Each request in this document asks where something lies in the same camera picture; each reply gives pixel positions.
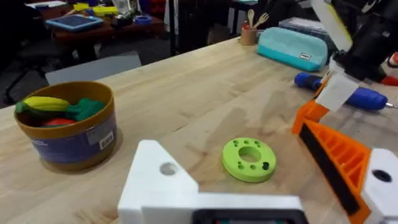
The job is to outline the white orange left gripper right finger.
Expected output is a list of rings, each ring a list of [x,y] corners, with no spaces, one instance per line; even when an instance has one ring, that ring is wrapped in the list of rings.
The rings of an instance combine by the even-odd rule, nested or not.
[[[350,223],[397,223],[397,156],[305,120],[298,131]]]

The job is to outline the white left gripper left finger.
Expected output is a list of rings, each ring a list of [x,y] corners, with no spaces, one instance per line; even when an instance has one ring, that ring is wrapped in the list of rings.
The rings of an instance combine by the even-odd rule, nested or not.
[[[198,184],[156,140],[141,140],[118,204],[120,223],[144,223],[142,204],[160,196],[197,193]]]

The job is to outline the finger of the white orange right gripper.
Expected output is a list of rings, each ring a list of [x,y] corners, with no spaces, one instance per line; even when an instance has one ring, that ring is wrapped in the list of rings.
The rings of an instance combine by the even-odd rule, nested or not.
[[[330,57],[329,65],[328,65],[328,70],[326,74],[323,76],[321,79],[321,86],[320,88],[316,91],[316,96],[318,96],[324,87],[326,87],[329,79],[335,74],[335,73],[343,73],[344,68],[341,67],[333,58],[333,56]]]
[[[357,79],[345,73],[335,73],[322,92],[297,111],[292,133],[298,134],[306,119],[319,122],[329,111],[339,110],[358,87]]]

